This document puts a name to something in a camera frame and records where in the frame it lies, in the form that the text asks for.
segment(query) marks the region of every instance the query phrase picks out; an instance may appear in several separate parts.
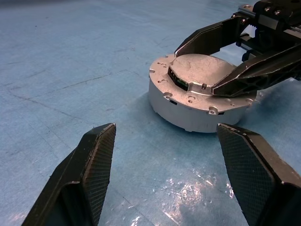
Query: scratch mark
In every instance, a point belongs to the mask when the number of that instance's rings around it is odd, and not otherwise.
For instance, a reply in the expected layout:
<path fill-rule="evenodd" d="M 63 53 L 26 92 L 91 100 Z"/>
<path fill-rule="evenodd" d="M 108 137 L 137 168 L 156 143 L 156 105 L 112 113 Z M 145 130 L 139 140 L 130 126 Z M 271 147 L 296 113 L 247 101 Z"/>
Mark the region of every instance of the scratch mark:
<path fill-rule="evenodd" d="M 52 150 L 54 150 L 54 148 L 53 148 L 53 146 L 40 134 L 40 133 L 38 133 L 37 132 L 37 130 L 34 128 L 34 127 L 32 127 L 32 125 L 30 124 L 30 123 L 28 123 L 28 125 L 37 133 L 37 134 L 39 134 L 39 136 L 52 148 Z"/>
<path fill-rule="evenodd" d="M 129 202 L 129 200 L 127 200 L 123 195 L 121 195 L 113 186 L 111 186 L 111 188 L 118 194 L 120 195 L 122 198 L 124 198 L 124 200 L 130 204 L 132 206 L 132 204 Z M 144 216 L 135 206 L 133 207 L 139 214 L 141 214 L 145 219 L 147 219 L 153 226 L 155 226 L 146 216 Z"/>
<path fill-rule="evenodd" d="M 71 117 L 71 118 L 74 118 L 74 119 L 79 119 L 79 120 L 85 121 L 84 119 L 81 119 L 81 118 L 79 118 L 79 117 L 76 117 L 76 116 L 67 114 L 66 112 L 63 112 L 63 111 L 61 111 L 61 110 L 59 110 L 59 109 L 56 109 L 56 108 L 54 108 L 54 107 L 49 107 L 49 106 L 47 106 L 47 105 L 45 105 L 45 104 L 43 104 L 43 103 L 40 103 L 40 102 L 38 102 L 38 101 L 31 100 L 31 99 L 25 98 L 25 97 L 20 97 L 20 96 L 15 95 L 15 94 L 13 94 L 13 93 L 11 93 L 11 92 L 10 92 L 10 94 L 13 95 L 14 97 L 19 98 L 19 99 L 22 99 L 22 100 L 28 100 L 28 101 L 30 101 L 30 102 L 32 102 L 32 103 L 35 103 L 35 104 L 41 105 L 41 106 L 43 106 L 43 107 L 49 108 L 49 109 L 51 109 L 51 110 L 53 110 L 53 111 L 59 112 L 59 113 L 61 113 L 61 114 L 63 114 L 63 115 L 66 115 L 66 116 L 68 116 L 68 117 Z"/>
<path fill-rule="evenodd" d="M 0 87 L 6 87 L 6 86 L 9 86 L 9 85 L 11 85 L 11 84 L 14 84 L 14 83 L 13 83 L 13 82 L 9 82 L 9 83 L 6 83 L 6 84 L 1 85 Z"/>
<path fill-rule="evenodd" d="M 209 180 L 206 180 L 206 182 L 207 182 L 208 184 L 210 184 L 211 186 L 213 186 L 213 184 L 211 184 L 211 182 L 210 182 Z"/>
<path fill-rule="evenodd" d="M 33 77 L 33 76 L 36 76 L 36 75 L 42 74 L 42 73 L 43 73 L 43 72 L 45 72 L 45 71 L 46 71 L 46 69 L 44 69 L 44 70 L 42 70 L 42 71 L 39 71 L 39 72 L 36 72 L 36 73 L 33 73 L 33 74 L 31 74 L 31 75 L 27 76 L 27 78 L 31 78 L 31 77 Z"/>
<path fill-rule="evenodd" d="M 69 146 L 69 145 L 67 145 L 51 128 L 49 128 L 49 126 L 48 125 L 46 125 L 44 122 L 42 122 L 42 120 L 41 119 L 39 119 L 38 118 L 38 116 L 36 116 L 36 118 L 44 125 L 44 126 L 46 126 L 48 129 L 49 129 L 49 131 L 50 132 L 52 132 L 63 144 L 65 144 L 67 147 L 69 147 L 71 150 L 72 150 L 72 148 Z"/>
<path fill-rule="evenodd" d="M 168 216 L 169 219 L 171 219 L 173 222 L 175 222 L 177 225 L 180 225 L 172 216 L 170 216 L 168 213 L 162 211 L 166 216 Z"/>
<path fill-rule="evenodd" d="M 167 184 L 167 185 L 170 185 L 170 186 L 173 186 L 173 187 L 177 187 L 177 188 L 180 188 L 179 186 L 176 186 L 176 185 L 172 185 L 172 184 L 170 184 L 170 183 L 167 183 L 167 182 L 164 182 L 165 184 Z"/>
<path fill-rule="evenodd" d="M 22 62 L 21 61 L 10 62 L 10 63 L 7 63 L 6 65 L 15 65 L 15 64 L 19 64 L 19 63 L 22 63 Z"/>
<path fill-rule="evenodd" d="M 140 76 L 140 74 L 138 74 L 137 72 L 134 72 L 134 71 L 133 71 L 133 73 L 135 73 L 136 75 Z"/>
<path fill-rule="evenodd" d="M 165 39 L 167 39 L 169 37 L 169 35 L 168 36 L 166 36 L 166 37 L 164 37 L 156 46 L 160 46 L 161 44 L 162 44 L 162 42 L 165 40 Z"/>
<path fill-rule="evenodd" d="M 202 178 L 200 175 L 197 175 L 199 178 L 201 178 L 202 180 L 205 180 L 204 178 Z"/>
<path fill-rule="evenodd" d="M 180 192 L 180 191 L 178 191 L 178 190 L 174 190 L 174 189 L 167 188 L 167 187 L 164 187 L 163 189 L 164 189 L 164 190 L 168 190 L 168 191 L 173 191 L 173 192 Z"/>
<path fill-rule="evenodd" d="M 189 69 L 191 69 L 191 62 L 190 61 L 188 61 L 188 70 Z"/>
<path fill-rule="evenodd" d="M 166 192 L 168 194 L 171 193 L 171 194 L 175 194 L 175 195 L 178 195 L 178 196 L 182 197 L 182 195 L 180 193 L 175 193 L 175 192 L 172 192 L 172 191 L 169 191 L 169 190 L 166 190 Z"/>
<path fill-rule="evenodd" d="M 116 72 L 116 73 L 120 73 L 120 72 L 124 72 L 124 71 L 127 71 L 127 69 L 118 71 L 118 72 Z M 69 87 L 72 87 L 72 86 L 76 86 L 76 85 L 85 83 L 85 82 L 87 82 L 87 81 L 93 81 L 93 80 L 101 79 L 101 78 L 107 77 L 107 76 L 112 75 L 112 74 L 113 74 L 113 73 L 110 72 L 109 74 L 106 74 L 106 75 L 103 75 L 103 76 L 99 76 L 99 77 L 97 77 L 97 78 L 88 79 L 88 80 L 81 81 L 81 82 L 78 82 L 78 83 L 75 83 L 75 84 L 72 84 L 72 85 L 69 85 L 69 86 L 65 86 L 65 87 L 63 87 L 63 88 L 59 88 L 59 89 L 56 89 L 56 90 L 53 90 L 53 91 L 50 91 L 50 92 L 47 92 L 47 93 L 44 93 L 44 94 L 41 94 L 41 95 L 37 95 L 37 96 L 31 97 L 31 98 L 27 98 L 27 100 L 33 99 L 33 98 L 36 98 L 36 97 L 40 97 L 40 96 L 43 96 L 43 95 L 46 95 L 46 94 L 49 94 L 49 93 L 54 93 L 54 92 L 60 91 L 60 90 L 62 90 L 62 89 L 66 89 L 66 88 L 69 88 Z"/>
<path fill-rule="evenodd" d="M 120 49 L 115 50 L 114 53 L 126 52 L 128 50 L 129 50 L 128 48 L 120 48 Z"/>
<path fill-rule="evenodd" d="M 21 88 L 23 88 L 23 86 L 16 86 L 16 87 L 10 88 L 10 90 L 21 89 Z"/>

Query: round metal casing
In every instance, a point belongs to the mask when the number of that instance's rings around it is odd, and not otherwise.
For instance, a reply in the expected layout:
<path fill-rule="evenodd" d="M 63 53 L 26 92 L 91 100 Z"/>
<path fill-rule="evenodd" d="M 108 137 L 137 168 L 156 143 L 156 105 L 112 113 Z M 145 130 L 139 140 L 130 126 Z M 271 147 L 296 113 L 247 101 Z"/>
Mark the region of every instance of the round metal casing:
<path fill-rule="evenodd" d="M 256 92 L 232 98 L 210 93 L 233 69 L 234 65 L 213 56 L 166 55 L 150 66 L 150 104 L 161 117 L 186 131 L 213 133 L 219 123 L 234 125 Z"/>

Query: screw hole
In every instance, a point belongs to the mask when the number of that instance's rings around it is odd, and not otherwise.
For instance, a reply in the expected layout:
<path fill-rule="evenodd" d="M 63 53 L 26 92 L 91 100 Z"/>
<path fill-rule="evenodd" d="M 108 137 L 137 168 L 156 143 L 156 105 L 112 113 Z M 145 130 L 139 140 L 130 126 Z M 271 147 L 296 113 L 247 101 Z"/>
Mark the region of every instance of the screw hole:
<path fill-rule="evenodd" d="M 218 114 L 218 109 L 216 107 L 209 107 L 209 114 Z"/>
<path fill-rule="evenodd" d="M 173 96 L 173 94 L 166 92 L 166 93 L 163 94 L 163 96 L 164 96 L 166 99 L 169 99 L 170 97 Z"/>

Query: blue floor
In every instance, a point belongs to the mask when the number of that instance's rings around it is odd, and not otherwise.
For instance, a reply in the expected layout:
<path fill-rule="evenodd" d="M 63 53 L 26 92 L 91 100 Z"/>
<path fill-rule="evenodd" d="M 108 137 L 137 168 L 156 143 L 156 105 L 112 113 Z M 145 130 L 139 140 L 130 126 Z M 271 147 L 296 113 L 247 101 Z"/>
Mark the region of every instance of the blue floor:
<path fill-rule="evenodd" d="M 148 69 L 238 0 L 0 1 L 0 225 L 23 222 L 49 176 L 95 126 L 117 124 L 99 225 L 246 226 L 215 134 L 155 114 Z M 234 46 L 217 56 L 239 64 Z M 240 126 L 301 173 L 301 84 L 262 91 Z"/>

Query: circular flange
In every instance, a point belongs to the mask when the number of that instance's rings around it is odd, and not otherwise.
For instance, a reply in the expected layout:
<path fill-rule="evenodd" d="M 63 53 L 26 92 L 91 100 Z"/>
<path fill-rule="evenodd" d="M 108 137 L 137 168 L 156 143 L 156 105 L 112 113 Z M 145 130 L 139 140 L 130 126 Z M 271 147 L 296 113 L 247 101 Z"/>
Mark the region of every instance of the circular flange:
<path fill-rule="evenodd" d="M 155 112 L 187 131 L 215 132 L 218 123 L 236 124 L 256 98 L 256 92 L 217 97 L 210 88 L 234 65 L 213 56 L 167 55 L 150 66 L 150 103 Z"/>

